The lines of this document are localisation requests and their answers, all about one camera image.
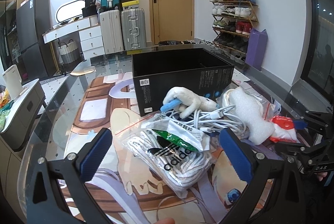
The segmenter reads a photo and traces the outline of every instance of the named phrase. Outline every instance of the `white appliance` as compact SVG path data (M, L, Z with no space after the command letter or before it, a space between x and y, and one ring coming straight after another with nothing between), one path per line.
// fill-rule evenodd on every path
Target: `white appliance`
M17 65L12 65L9 69L3 72L2 77L5 81L6 88L11 99L16 99L22 92L22 79L17 69Z

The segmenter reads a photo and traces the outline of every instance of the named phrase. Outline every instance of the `silver suitcase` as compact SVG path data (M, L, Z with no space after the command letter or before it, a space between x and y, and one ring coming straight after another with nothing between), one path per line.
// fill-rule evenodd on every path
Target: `silver suitcase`
M105 53L124 50L121 19L119 10L111 10L100 14L101 33Z
M121 12L125 50L146 48L144 9L132 8Z

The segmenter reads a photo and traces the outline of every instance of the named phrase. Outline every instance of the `white foam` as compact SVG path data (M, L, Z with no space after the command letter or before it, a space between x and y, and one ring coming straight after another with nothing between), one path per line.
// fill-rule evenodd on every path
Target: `white foam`
M270 137L275 128L272 122L262 118L261 107L257 100L247 95L241 87L234 89L229 96L231 104L235 105L234 112L240 117L249 128L249 140L255 145L262 144Z

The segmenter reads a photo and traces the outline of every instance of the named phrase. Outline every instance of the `barcode label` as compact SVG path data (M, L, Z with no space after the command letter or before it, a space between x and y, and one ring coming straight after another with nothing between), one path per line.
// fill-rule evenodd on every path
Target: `barcode label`
M150 112L153 112L153 108L152 107L144 109L144 113L150 113Z
M139 80L139 84L140 84L140 86L149 85L150 84L150 79Z

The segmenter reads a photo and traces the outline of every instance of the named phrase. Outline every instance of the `purple bag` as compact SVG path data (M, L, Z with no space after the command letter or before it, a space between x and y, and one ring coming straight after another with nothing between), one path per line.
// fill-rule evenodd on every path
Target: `purple bag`
M268 34L266 30L259 32L256 29L250 31L246 63L252 67L261 70L261 65L266 51Z

